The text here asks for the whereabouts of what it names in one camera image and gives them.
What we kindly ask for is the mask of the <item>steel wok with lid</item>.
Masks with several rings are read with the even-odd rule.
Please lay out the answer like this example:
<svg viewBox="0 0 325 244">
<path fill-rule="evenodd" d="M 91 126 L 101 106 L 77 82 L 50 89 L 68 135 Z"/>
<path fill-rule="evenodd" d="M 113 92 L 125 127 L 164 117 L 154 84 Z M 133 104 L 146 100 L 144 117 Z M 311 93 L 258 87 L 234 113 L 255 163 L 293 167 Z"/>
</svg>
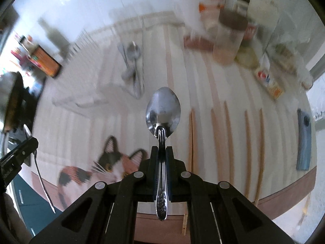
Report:
<svg viewBox="0 0 325 244">
<path fill-rule="evenodd" d="M 24 84 L 19 72 L 1 75 L 1 132 L 7 133 L 16 128 L 22 107 Z"/>
</svg>

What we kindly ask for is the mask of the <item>brown sauce bottle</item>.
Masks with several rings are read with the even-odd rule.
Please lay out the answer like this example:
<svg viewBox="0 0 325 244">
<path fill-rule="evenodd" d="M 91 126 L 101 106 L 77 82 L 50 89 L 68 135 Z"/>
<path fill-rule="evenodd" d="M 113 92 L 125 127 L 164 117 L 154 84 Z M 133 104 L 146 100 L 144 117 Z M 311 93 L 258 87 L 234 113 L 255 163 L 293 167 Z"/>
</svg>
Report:
<svg viewBox="0 0 325 244">
<path fill-rule="evenodd" d="M 34 44 L 30 36 L 19 39 L 20 46 L 26 51 L 27 59 L 51 78 L 58 76 L 62 66 L 39 44 Z"/>
</svg>

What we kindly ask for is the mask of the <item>clear plastic organizer tray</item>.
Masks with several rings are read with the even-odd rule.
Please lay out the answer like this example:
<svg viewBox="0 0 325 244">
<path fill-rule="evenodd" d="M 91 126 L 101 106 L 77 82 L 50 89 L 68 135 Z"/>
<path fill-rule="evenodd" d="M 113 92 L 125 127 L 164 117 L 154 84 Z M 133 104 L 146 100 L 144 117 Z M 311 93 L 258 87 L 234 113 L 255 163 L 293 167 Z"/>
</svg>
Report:
<svg viewBox="0 0 325 244">
<path fill-rule="evenodd" d="M 53 84 L 53 104 L 85 117 L 141 108 L 145 102 L 145 36 L 158 25 L 179 23 L 173 11 L 163 11 L 122 18 L 95 31 L 82 32 Z M 134 93 L 135 71 L 126 54 L 131 41 L 141 49 L 138 69 L 143 96 L 139 100 Z"/>
</svg>

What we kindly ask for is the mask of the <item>clear plastic bag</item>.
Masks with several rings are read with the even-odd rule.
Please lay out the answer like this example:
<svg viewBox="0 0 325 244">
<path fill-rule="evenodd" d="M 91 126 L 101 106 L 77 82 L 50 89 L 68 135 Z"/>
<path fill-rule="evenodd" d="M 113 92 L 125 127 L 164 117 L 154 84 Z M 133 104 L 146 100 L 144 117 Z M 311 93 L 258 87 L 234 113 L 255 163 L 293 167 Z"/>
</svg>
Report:
<svg viewBox="0 0 325 244">
<path fill-rule="evenodd" d="M 299 1 L 293 5 L 292 11 L 280 3 L 280 0 L 267 2 L 280 14 L 267 53 L 283 72 L 295 76 L 305 90 L 310 90 L 313 87 L 313 78 L 306 68 L 302 48 L 310 41 L 307 24 L 312 19 L 313 9 Z"/>
</svg>

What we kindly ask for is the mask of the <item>small seasoning packet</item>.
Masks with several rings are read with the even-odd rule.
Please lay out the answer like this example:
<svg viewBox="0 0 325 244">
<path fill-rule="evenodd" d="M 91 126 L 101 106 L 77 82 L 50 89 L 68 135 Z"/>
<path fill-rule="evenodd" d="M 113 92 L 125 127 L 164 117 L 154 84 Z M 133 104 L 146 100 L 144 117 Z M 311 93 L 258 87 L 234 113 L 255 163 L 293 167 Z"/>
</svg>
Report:
<svg viewBox="0 0 325 244">
<path fill-rule="evenodd" d="M 263 86 L 273 100 L 278 99 L 284 92 L 275 78 L 271 75 L 268 69 L 258 67 L 254 72 L 257 81 Z"/>
</svg>

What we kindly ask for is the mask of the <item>brown lid spice jar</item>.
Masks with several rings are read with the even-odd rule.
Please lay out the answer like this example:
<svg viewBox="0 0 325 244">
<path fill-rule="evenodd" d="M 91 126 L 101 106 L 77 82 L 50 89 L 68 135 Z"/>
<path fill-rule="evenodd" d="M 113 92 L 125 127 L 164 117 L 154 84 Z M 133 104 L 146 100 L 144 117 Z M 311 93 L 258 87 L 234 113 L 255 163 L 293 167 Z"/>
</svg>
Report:
<svg viewBox="0 0 325 244">
<path fill-rule="evenodd" d="M 238 53 L 248 25 L 246 17 L 230 9 L 222 8 L 214 40 L 213 59 L 220 65 L 230 65 Z"/>
</svg>

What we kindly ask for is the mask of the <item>blue smartphone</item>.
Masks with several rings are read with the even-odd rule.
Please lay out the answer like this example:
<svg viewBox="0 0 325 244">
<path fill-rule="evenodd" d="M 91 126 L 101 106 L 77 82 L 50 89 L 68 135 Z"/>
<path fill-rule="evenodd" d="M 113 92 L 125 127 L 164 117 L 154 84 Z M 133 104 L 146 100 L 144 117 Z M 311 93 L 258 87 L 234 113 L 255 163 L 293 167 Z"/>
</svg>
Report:
<svg viewBox="0 0 325 244">
<path fill-rule="evenodd" d="M 311 118 L 308 113 L 297 110 L 299 142 L 296 169 L 297 171 L 308 171 L 311 161 Z"/>
</svg>

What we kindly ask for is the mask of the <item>white salt bag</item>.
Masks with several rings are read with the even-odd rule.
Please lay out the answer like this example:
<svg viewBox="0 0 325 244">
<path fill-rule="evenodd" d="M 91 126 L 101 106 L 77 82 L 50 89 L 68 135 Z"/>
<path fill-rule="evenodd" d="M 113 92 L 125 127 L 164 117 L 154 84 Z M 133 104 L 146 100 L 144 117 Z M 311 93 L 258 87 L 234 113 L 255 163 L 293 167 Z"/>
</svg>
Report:
<svg viewBox="0 0 325 244">
<path fill-rule="evenodd" d="M 197 35 L 213 39 L 226 0 L 174 0 L 175 14 Z"/>
</svg>

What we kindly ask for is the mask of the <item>large steel spoon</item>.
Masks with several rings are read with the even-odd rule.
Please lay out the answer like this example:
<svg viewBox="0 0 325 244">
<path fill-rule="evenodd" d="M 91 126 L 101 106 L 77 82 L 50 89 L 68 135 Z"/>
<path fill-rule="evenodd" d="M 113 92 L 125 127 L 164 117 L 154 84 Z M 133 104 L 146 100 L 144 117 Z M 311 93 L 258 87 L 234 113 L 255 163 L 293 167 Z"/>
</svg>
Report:
<svg viewBox="0 0 325 244">
<path fill-rule="evenodd" d="M 158 184 L 155 210 L 159 220 L 164 221 L 168 212 L 168 185 L 166 170 L 167 138 L 176 130 L 181 117 L 181 105 L 176 94 L 167 86 L 159 88 L 150 99 L 145 114 L 148 130 L 158 140 Z"/>
</svg>

